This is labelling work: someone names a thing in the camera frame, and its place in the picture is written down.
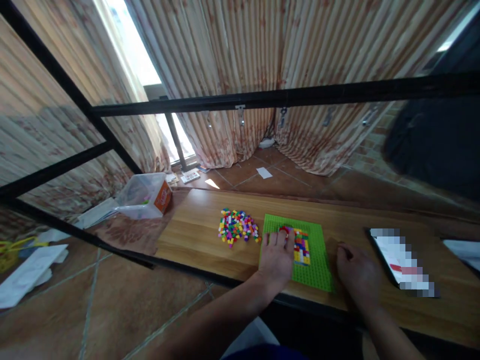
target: striped curtain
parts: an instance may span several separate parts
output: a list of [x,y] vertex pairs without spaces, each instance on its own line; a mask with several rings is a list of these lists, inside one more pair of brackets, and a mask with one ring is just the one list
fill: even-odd
[[[170,98],[413,76],[471,7],[466,0],[126,0]],[[201,163],[252,155],[274,121],[279,150],[333,174],[390,103],[180,114]],[[367,120],[370,126],[362,126]]]
[[[146,101],[136,76],[116,51],[109,14],[93,0],[16,0],[41,40],[92,105]],[[83,113],[0,17],[0,186],[104,141]],[[145,172],[170,169],[154,115],[105,119]],[[21,196],[69,219],[113,196],[132,175],[110,151]],[[5,240],[38,224],[0,212]]]

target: green baseplate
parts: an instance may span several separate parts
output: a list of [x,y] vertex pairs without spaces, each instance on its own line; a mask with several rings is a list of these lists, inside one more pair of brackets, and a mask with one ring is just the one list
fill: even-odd
[[333,292],[333,279],[329,269],[329,260],[327,249],[325,248],[322,226],[313,222],[265,214],[263,233],[274,233],[282,226],[302,229],[302,231],[308,234],[310,265],[303,266],[294,264],[292,280],[329,293]]

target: wooden table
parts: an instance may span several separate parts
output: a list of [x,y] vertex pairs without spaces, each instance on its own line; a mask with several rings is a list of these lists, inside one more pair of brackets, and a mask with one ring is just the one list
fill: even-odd
[[[234,192],[192,190],[158,239],[157,258],[209,273],[245,281],[258,268],[260,248],[238,241],[229,249],[218,238],[220,211],[244,210],[263,229],[265,214],[321,224],[330,268],[335,276],[336,242],[365,249],[380,263],[364,228],[395,228],[417,252],[417,259],[441,298],[407,296],[389,282],[383,271],[381,302],[397,323],[418,333],[480,348],[480,280],[413,214],[330,205]],[[291,281],[284,293],[347,310],[345,291],[328,293]]]

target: tiled floor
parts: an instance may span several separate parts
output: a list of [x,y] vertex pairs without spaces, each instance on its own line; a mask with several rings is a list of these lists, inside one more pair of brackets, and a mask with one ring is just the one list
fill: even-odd
[[[273,177],[262,179],[256,168]],[[187,186],[390,205],[468,215],[404,187],[341,169],[324,178],[276,149],[202,173]],[[149,359],[168,334],[226,290],[183,273],[148,270],[76,239],[53,278],[0,314],[0,359]]]

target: clear plastic storage box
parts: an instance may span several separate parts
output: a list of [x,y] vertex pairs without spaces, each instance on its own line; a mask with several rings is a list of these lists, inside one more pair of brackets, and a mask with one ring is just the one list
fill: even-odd
[[133,175],[116,197],[114,210],[131,219],[161,218],[169,205],[172,190],[164,172]]

